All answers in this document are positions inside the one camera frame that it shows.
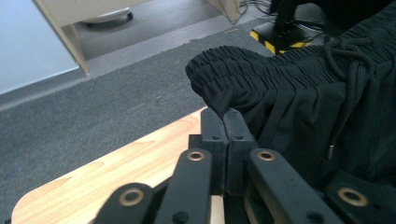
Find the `drawstring tip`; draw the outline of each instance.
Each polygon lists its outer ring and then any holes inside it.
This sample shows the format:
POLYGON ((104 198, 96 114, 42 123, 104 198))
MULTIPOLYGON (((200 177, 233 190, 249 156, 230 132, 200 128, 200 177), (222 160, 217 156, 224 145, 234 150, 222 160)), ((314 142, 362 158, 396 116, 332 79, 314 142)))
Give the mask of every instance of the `drawstring tip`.
POLYGON ((327 152, 326 152, 326 158, 327 160, 332 160, 332 154, 334 152, 334 145, 331 145, 327 148, 327 152))

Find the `wooden table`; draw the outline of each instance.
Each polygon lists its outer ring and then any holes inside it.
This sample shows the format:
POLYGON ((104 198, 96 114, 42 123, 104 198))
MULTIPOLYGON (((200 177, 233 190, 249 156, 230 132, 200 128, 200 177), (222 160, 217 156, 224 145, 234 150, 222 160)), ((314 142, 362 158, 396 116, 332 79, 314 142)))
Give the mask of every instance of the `wooden table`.
MULTIPOLYGON (((90 223, 118 187, 155 187, 173 173, 189 134, 200 133, 200 111, 28 192, 16 204, 12 223, 90 223)), ((212 201, 211 222, 224 223, 221 198, 212 201)))

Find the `white wall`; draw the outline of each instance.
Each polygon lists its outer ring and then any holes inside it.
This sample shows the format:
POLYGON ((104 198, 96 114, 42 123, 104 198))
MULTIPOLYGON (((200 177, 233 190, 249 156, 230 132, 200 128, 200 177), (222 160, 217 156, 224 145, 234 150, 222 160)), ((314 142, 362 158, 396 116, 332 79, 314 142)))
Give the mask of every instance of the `white wall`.
POLYGON ((0 94, 77 68, 33 0, 0 0, 0 94))

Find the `yellow stripe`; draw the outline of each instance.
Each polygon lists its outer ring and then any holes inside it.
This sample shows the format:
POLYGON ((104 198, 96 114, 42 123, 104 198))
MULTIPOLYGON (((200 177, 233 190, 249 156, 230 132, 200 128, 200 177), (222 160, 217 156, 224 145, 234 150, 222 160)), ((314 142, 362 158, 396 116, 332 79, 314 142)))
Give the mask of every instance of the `yellow stripe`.
POLYGON ((264 41, 264 45, 266 48, 268 48, 273 54, 275 54, 275 47, 274 45, 270 44, 268 41, 264 41))
POLYGON ((250 32, 250 36, 253 37, 253 39, 259 41, 259 34, 257 34, 256 32, 250 32))
POLYGON ((309 45, 309 43, 306 43, 306 42, 297 42, 297 43, 291 45, 291 47, 294 49, 300 49, 300 48, 306 47, 308 45, 309 45))

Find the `black cloth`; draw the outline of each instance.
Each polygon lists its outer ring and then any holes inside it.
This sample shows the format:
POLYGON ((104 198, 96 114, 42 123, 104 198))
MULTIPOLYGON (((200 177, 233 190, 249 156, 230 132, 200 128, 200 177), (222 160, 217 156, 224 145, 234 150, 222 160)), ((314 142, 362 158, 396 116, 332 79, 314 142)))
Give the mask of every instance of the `black cloth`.
POLYGON ((336 169, 394 180, 394 1, 326 46, 271 58, 237 47, 209 49, 186 73, 221 118, 229 107, 240 111, 260 147, 282 153, 312 187, 336 169))
POLYGON ((391 0, 313 0, 326 15, 327 21, 346 30, 367 19, 388 5, 391 0))

